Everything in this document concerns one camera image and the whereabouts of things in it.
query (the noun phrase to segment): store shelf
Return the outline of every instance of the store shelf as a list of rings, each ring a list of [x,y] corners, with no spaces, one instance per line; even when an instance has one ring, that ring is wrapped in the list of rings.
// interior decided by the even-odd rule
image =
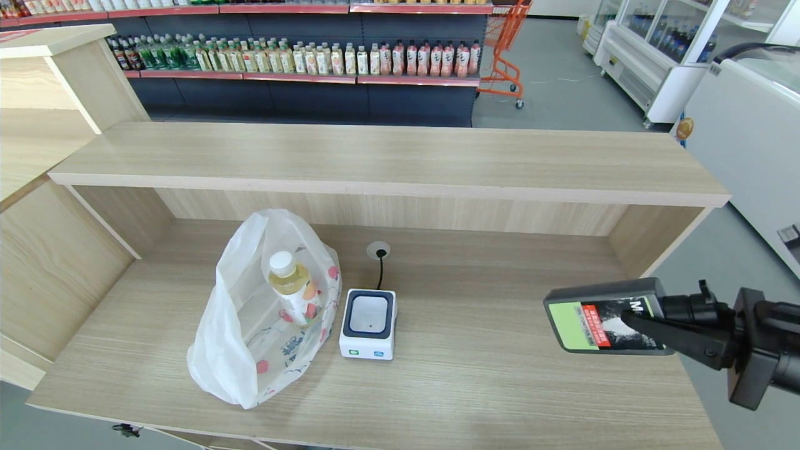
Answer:
[[[37,14],[19,19],[19,25],[35,25],[37,23],[71,22],[73,20],[105,20],[108,13],[105,11],[81,11],[59,14]]]
[[[439,5],[436,3],[354,3],[351,13],[385,14],[492,14],[494,5]]]
[[[245,80],[329,82],[334,84],[355,84],[355,76],[307,75],[307,74],[263,74],[248,72],[242,74]]]
[[[359,75],[358,84],[404,84],[417,86],[466,86],[478,87],[481,79],[478,76],[469,78],[458,77],[411,77],[403,75],[401,77],[393,75]]]
[[[347,14],[350,7],[341,5],[302,5],[267,3],[263,5],[220,5],[220,14]]]
[[[121,17],[147,17],[147,16],[171,16],[183,14],[219,14],[219,6],[176,6],[174,8],[147,8],[144,10],[120,10],[109,11],[109,18]]]

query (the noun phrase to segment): beverage bottle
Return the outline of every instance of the beverage bottle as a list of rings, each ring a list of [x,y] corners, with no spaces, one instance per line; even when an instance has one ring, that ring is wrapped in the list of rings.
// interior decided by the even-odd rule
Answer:
[[[322,301],[308,269],[288,251],[279,251],[270,257],[267,280],[278,294],[286,314],[297,325],[307,326],[322,313]]]
[[[392,52],[389,50],[389,45],[385,42],[381,44],[378,54],[381,57],[381,75],[392,73]]]
[[[358,46],[358,53],[355,55],[356,63],[358,66],[358,74],[366,75],[370,73],[370,67],[367,64],[366,49],[364,46]]]
[[[334,49],[330,52],[330,65],[333,67],[334,75],[342,75],[345,73],[345,63],[343,61],[342,49],[338,44],[334,44]]]
[[[195,40],[192,43],[194,44],[194,58],[197,59],[200,70],[203,70],[204,72],[211,71],[211,61],[208,58],[206,49],[202,48],[202,45],[200,45],[200,41],[198,40]]]
[[[348,42],[347,48],[345,48],[345,73],[348,75],[355,75],[357,71],[355,50],[353,50],[353,44]]]
[[[309,75],[316,75],[317,71],[317,57],[314,56],[314,50],[311,45],[306,46],[306,73]]]
[[[406,55],[402,42],[398,39],[398,43],[392,49],[392,73],[395,75],[402,75],[405,72]]]
[[[458,46],[458,60],[455,64],[455,74],[459,78],[466,78],[470,65],[470,48],[462,41]]]
[[[436,41],[436,46],[430,51],[430,76],[438,77],[442,74],[442,43]]]
[[[378,50],[377,43],[373,43],[372,49],[370,50],[370,74],[381,74],[381,52]]]
[[[453,73],[453,59],[455,57],[455,50],[453,43],[448,42],[447,46],[442,50],[442,77],[449,77]]]
[[[327,75],[328,72],[328,62],[325,59],[325,49],[322,46],[317,46],[317,72],[320,75]]]
[[[481,63],[481,44],[475,39],[470,47],[470,65],[466,68],[466,73],[472,75],[478,73],[479,64]]]
[[[408,50],[406,50],[406,73],[412,77],[417,76],[417,46],[414,41],[409,41]]]

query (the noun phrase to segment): plastic bag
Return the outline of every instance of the plastic bag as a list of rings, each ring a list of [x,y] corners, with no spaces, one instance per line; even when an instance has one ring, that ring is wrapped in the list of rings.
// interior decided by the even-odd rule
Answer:
[[[308,327],[282,310],[262,270],[262,261],[281,250],[308,268],[322,299],[322,314]],[[287,210],[253,213],[217,263],[216,285],[186,355],[194,381],[249,409],[299,378],[330,335],[342,290],[338,267],[336,252],[303,219]]]

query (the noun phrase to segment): drink shelf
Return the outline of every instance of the drink shelf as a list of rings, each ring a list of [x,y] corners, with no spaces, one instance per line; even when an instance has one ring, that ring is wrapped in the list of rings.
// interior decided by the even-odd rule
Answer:
[[[494,5],[439,5],[437,3],[354,3],[351,13],[385,14],[492,14]]]
[[[359,75],[358,84],[404,84],[417,86],[466,86],[478,87],[481,79],[477,75],[467,78],[458,77],[414,77],[409,75]]]

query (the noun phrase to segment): wooden shelf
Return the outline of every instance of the wooden shelf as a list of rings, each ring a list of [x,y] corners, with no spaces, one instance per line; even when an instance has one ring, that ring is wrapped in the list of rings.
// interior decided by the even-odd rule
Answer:
[[[669,135],[601,131],[121,123],[50,176],[81,186],[692,207],[730,197]]]
[[[28,403],[166,430],[340,448],[532,448],[543,436],[579,448],[586,435],[575,429],[594,430],[598,449],[676,436],[718,446],[676,357],[574,355],[553,337],[542,306],[550,289],[624,276],[605,238],[315,227],[338,252],[343,291],[374,283],[378,268],[364,248],[391,242],[384,282],[399,294],[395,360],[342,358],[334,337],[268,404],[226,404],[190,378],[186,349],[237,226],[176,220],[111,289]],[[660,421],[631,427],[609,411]]]

